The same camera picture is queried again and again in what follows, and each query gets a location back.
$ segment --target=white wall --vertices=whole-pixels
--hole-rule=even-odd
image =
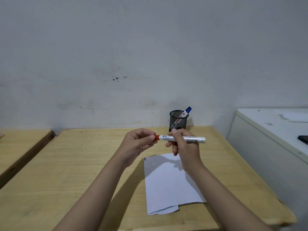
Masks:
[[[238,107],[307,107],[307,4],[1,0],[0,127],[168,126],[191,106],[226,136]]]

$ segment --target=pen holder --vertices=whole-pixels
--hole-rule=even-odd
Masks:
[[[178,129],[186,128],[186,122],[187,122],[187,118],[189,117],[189,114],[184,118],[180,118],[183,112],[184,112],[183,110],[173,110],[170,112],[169,132],[172,129],[178,130]]]

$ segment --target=blue marker cap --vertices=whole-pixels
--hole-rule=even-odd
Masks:
[[[191,109],[191,107],[189,106],[185,111],[186,111],[187,113],[189,113],[191,110],[192,110],[192,109]]]

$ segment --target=wooden desk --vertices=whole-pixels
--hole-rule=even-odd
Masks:
[[[158,134],[168,128],[151,128]],[[65,130],[0,190],[1,230],[51,230],[75,204],[132,129]],[[283,205],[213,127],[192,127],[206,167],[249,209],[270,225],[291,224]],[[170,153],[160,141],[142,153],[122,175],[102,230],[218,229],[206,204],[180,206],[178,212],[147,215],[143,157]]]
[[[52,130],[2,130],[0,188],[52,140]]]

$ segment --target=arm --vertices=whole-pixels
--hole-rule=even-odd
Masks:
[[[147,129],[128,132],[90,187],[53,230],[98,230],[123,171],[141,152],[157,143],[155,134]]]
[[[182,137],[193,136],[190,132],[180,129],[172,130],[169,134],[174,136],[177,144],[168,142],[166,146],[173,145],[174,155],[180,155],[183,169],[194,180],[226,230],[271,230],[207,170],[201,161],[198,144],[186,143]]]

